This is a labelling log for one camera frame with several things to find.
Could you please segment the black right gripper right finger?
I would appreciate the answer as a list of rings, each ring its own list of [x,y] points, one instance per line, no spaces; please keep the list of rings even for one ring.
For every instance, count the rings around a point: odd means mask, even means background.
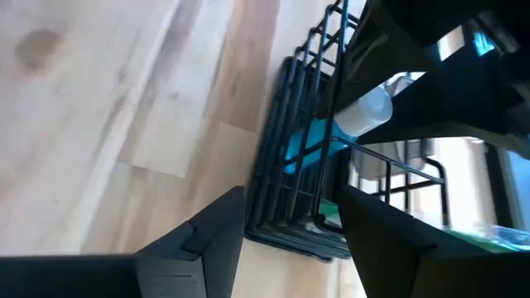
[[[528,252],[490,252],[350,185],[338,198],[369,297],[527,297]]]

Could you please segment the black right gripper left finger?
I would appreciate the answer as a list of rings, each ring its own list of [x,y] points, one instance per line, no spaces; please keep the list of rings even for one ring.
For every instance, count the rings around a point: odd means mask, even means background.
[[[135,253],[2,257],[1,295],[229,297],[244,215],[244,188],[235,186]]]

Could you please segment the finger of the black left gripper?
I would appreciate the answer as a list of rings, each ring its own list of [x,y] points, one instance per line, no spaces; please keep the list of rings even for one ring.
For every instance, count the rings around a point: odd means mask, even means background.
[[[405,29],[399,3],[366,2],[337,76],[336,113],[396,73],[435,68],[435,54],[419,45]]]
[[[463,46],[393,98],[393,116],[361,144],[475,137],[490,144],[529,142],[529,52],[479,55]]]

